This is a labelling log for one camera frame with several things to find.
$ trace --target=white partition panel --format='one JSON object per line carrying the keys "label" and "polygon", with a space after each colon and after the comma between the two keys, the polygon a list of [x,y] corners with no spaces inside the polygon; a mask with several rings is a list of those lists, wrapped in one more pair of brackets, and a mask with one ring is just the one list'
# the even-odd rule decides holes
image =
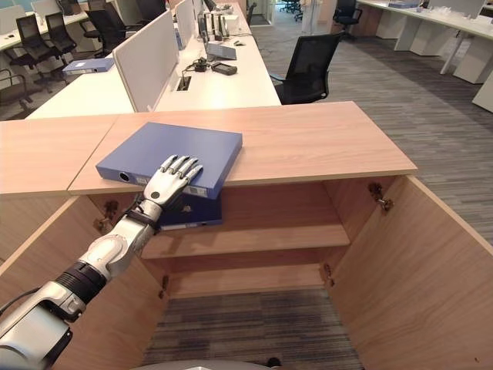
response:
{"label": "white partition panel", "polygon": [[192,0],[193,1],[193,11],[195,12],[195,19],[203,11],[202,0]]}
{"label": "white partition panel", "polygon": [[193,16],[192,0],[182,0],[176,6],[176,20],[178,21],[179,37],[183,47],[195,34],[195,17]]}
{"label": "white partition panel", "polygon": [[31,6],[32,10],[38,13],[42,18],[50,14],[61,12],[55,0],[41,0],[40,2],[32,2]]}
{"label": "white partition panel", "polygon": [[155,109],[178,63],[171,12],[166,12],[113,50],[116,67],[136,112]]}
{"label": "white partition panel", "polygon": [[17,29],[17,18],[25,17],[24,8],[20,5],[0,9],[0,35]]}

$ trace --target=open cabinet door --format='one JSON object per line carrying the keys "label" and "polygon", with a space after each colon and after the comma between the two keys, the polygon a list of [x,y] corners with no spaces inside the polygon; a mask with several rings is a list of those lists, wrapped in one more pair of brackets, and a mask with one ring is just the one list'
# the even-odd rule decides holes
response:
{"label": "open cabinet door", "polygon": [[327,287],[366,370],[493,368],[493,250],[399,177]]}
{"label": "open cabinet door", "polygon": [[[72,266],[100,236],[92,226],[96,218],[102,214],[88,197],[67,200],[0,266],[0,302],[54,280]],[[54,369],[126,370],[139,365],[166,304],[160,291],[134,258],[70,325],[73,339]]]}

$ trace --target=cabinet hinge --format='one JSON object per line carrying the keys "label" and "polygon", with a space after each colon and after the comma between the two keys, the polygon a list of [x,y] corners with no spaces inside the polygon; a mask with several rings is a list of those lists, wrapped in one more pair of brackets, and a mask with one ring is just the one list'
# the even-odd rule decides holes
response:
{"label": "cabinet hinge", "polygon": [[104,218],[96,218],[92,225],[94,228],[101,233],[101,235],[107,234],[112,229],[111,221],[116,215],[118,210],[118,202],[116,200],[108,200],[105,205]]}
{"label": "cabinet hinge", "polygon": [[329,264],[324,264],[324,275],[327,283],[329,283],[329,285],[333,287],[336,284],[336,282],[332,278],[332,269],[330,268]]}
{"label": "cabinet hinge", "polygon": [[382,186],[379,183],[371,183],[368,185],[368,190],[371,193],[375,202],[380,204],[380,207],[384,212],[388,212],[394,206],[394,201],[392,199],[385,199],[382,194]]}
{"label": "cabinet hinge", "polygon": [[169,276],[168,275],[164,275],[163,276],[163,279],[161,280],[161,287],[163,288],[159,294],[158,294],[158,297],[163,299],[164,297],[164,294],[166,293],[166,291],[168,290],[168,286],[169,286]]}

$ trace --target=mesh chair back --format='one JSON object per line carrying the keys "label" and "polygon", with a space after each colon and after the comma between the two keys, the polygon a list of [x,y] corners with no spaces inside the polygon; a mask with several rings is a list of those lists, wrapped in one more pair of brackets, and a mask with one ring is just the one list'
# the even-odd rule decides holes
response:
{"label": "mesh chair back", "polygon": [[252,16],[253,16],[253,10],[257,6],[257,3],[254,2],[249,8],[248,8],[248,14],[246,15],[246,23],[250,25],[252,22]]}
{"label": "mesh chair back", "polygon": [[18,33],[21,36],[22,47],[32,58],[40,59],[51,52],[51,48],[46,45],[45,40],[39,33],[38,23],[34,14],[17,18],[15,21],[17,22]]}
{"label": "mesh chair back", "polygon": [[153,21],[166,11],[164,0],[137,0],[137,6],[146,21]]}
{"label": "mesh chair back", "polygon": [[343,34],[298,38],[286,80],[295,82],[305,93],[328,95],[328,69]]}
{"label": "mesh chair back", "polygon": [[125,29],[125,23],[123,23],[120,14],[118,14],[111,2],[105,3],[105,10],[106,13],[108,13],[109,19],[111,19],[111,22],[117,29]]}
{"label": "mesh chair back", "polygon": [[337,17],[353,17],[356,0],[337,0]]}
{"label": "mesh chair back", "polygon": [[56,0],[63,15],[74,15],[72,3],[69,0]]}
{"label": "mesh chair back", "polygon": [[92,10],[86,13],[91,20],[91,23],[99,32],[99,37],[102,39],[102,47],[105,52],[111,52],[125,40],[125,31],[115,27],[105,10]]}
{"label": "mesh chair back", "polygon": [[69,49],[76,47],[74,40],[70,37],[63,22],[63,14],[55,13],[46,16],[49,38],[53,45],[61,52],[65,53]]}
{"label": "mesh chair back", "polygon": [[105,10],[106,0],[89,0],[89,10]]}

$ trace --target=blue binder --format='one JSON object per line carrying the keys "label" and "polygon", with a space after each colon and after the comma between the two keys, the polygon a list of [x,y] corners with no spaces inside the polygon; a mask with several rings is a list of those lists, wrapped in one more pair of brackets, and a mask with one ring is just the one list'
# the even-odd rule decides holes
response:
{"label": "blue binder", "polygon": [[182,194],[166,209],[158,220],[161,230],[185,229],[188,227],[213,226],[223,223],[221,196],[206,199]]}
{"label": "blue binder", "polygon": [[107,72],[115,64],[113,58],[74,60],[62,71],[67,75]]}
{"label": "blue binder", "polygon": [[216,199],[242,146],[241,133],[146,123],[96,165],[103,179],[146,185],[171,155],[195,156],[203,170],[184,193]]}

